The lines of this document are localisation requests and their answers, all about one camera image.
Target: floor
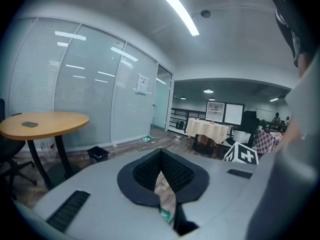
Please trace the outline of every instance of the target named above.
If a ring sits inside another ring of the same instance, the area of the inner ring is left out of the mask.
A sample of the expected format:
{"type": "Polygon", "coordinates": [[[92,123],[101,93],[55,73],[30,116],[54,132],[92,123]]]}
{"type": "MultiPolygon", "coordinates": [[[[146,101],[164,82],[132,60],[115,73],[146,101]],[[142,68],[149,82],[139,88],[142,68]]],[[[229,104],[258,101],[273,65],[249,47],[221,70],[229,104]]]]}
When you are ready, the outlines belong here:
{"type": "MultiPolygon", "coordinates": [[[[141,139],[139,139],[119,144],[116,147],[106,147],[105,149],[109,151],[108,159],[110,160],[130,152],[137,152],[154,148],[166,148],[173,151],[179,150],[194,155],[200,155],[198,152],[192,149],[192,145],[194,142],[194,139],[192,138],[188,138],[187,136],[183,136],[171,131],[164,132],[163,130],[157,128],[153,128],[150,135],[154,137],[153,142],[145,143],[141,139]]],[[[74,164],[78,165],[81,169],[84,169],[91,165],[88,153],[86,151],[67,152],[67,155],[68,159],[74,164]]],[[[29,152],[21,152],[16,157],[16,161],[18,164],[32,160],[31,154],[29,152]]],[[[40,159],[45,170],[48,170],[48,168],[59,161],[58,156],[56,157],[56,159],[51,161],[46,160],[44,156],[41,156],[40,159]]],[[[5,171],[8,167],[9,166],[7,166],[7,164],[4,164],[0,168],[0,173],[5,171]]],[[[25,179],[16,176],[13,184],[13,192],[17,196],[18,202],[26,205],[29,208],[32,208],[37,203],[37,201],[48,191],[37,168],[27,166],[23,168],[21,172],[31,179],[36,180],[37,186],[33,186],[25,179]]],[[[176,202],[175,194],[171,190],[162,173],[160,173],[157,179],[155,193],[160,196],[161,207],[174,214],[176,202]]]]}

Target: round wooden table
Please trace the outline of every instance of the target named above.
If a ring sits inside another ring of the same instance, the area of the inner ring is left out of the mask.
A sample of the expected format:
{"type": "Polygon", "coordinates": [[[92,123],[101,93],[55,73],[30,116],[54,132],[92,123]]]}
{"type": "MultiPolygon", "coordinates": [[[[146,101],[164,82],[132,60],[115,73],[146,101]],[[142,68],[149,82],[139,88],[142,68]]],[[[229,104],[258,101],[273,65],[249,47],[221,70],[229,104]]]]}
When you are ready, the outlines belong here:
{"type": "MultiPolygon", "coordinates": [[[[62,140],[62,134],[71,133],[77,129],[85,126],[89,122],[89,117],[80,113],[62,112],[62,111],[49,111],[49,112],[34,112],[24,113],[11,116],[0,123],[0,132],[2,136],[17,140],[27,141],[30,153],[34,160],[36,167],[38,168],[41,176],[44,179],[44,183],[48,189],[54,188],[60,184],[58,182],[52,182],[45,169],[43,168],[39,159],[34,140],[46,139],[50,137],[55,138],[56,147],[62,162],[62,166],[65,170],[67,178],[70,178],[76,172],[73,171],[70,165],[64,143],[62,140]],[[37,123],[35,127],[27,127],[22,125],[24,122],[37,123]]],[[[54,173],[59,171],[57,166],[54,166],[54,173]]]]}

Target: chair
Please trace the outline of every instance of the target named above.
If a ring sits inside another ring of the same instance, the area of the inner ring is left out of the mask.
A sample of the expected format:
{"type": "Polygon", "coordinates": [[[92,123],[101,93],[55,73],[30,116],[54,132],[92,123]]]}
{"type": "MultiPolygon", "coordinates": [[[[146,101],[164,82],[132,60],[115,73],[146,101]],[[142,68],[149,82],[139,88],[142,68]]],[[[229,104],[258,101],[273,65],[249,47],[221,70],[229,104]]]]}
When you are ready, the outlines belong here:
{"type": "MultiPolygon", "coordinates": [[[[0,99],[0,123],[5,119],[5,101],[0,99]]],[[[34,186],[37,185],[37,182],[33,179],[30,179],[26,175],[20,172],[20,170],[28,165],[31,165],[33,168],[35,167],[34,162],[29,161],[22,164],[17,164],[13,159],[15,159],[15,155],[19,153],[19,151],[24,147],[26,142],[24,140],[12,140],[3,137],[0,134],[0,164],[8,162],[10,165],[10,169],[0,174],[0,178],[5,178],[10,176],[8,191],[10,195],[16,199],[17,197],[12,193],[12,187],[14,183],[15,176],[20,176],[27,181],[30,181],[34,186]]]]}
{"type": "MultiPolygon", "coordinates": [[[[241,132],[245,132],[245,133],[251,134],[248,143],[243,143],[248,148],[251,148],[253,143],[254,143],[255,132],[256,132],[256,129],[258,128],[258,126],[259,126],[259,122],[260,122],[260,120],[259,120],[259,118],[257,118],[257,112],[255,112],[255,111],[245,111],[243,113],[242,120],[241,120],[241,125],[237,129],[237,131],[241,131],[241,132]]],[[[232,131],[233,131],[233,128],[231,128],[231,130],[230,130],[230,137],[225,140],[225,142],[227,142],[230,145],[230,147],[233,144],[235,144],[235,141],[233,140],[233,137],[232,137],[232,131]]]]}

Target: glass door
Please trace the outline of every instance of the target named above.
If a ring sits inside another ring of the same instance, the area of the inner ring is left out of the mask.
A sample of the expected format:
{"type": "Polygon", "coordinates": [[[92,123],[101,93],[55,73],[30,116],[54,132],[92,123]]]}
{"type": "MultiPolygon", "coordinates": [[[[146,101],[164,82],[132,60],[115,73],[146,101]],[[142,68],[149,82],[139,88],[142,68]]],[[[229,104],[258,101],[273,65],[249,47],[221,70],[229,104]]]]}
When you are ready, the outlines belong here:
{"type": "Polygon", "coordinates": [[[152,105],[151,130],[166,129],[172,74],[159,65],[152,105]]]}

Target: white table cloth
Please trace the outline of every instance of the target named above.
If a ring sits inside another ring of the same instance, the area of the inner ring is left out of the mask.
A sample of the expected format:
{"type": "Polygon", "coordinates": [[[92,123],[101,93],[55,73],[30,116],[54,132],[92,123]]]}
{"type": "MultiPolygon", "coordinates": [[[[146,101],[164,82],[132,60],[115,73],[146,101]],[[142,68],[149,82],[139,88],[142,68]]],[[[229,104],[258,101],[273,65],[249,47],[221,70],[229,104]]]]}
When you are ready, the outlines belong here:
{"type": "Polygon", "coordinates": [[[227,125],[190,118],[185,132],[189,138],[195,137],[196,134],[205,135],[214,140],[216,144],[220,144],[227,138],[228,128],[227,125]]]}

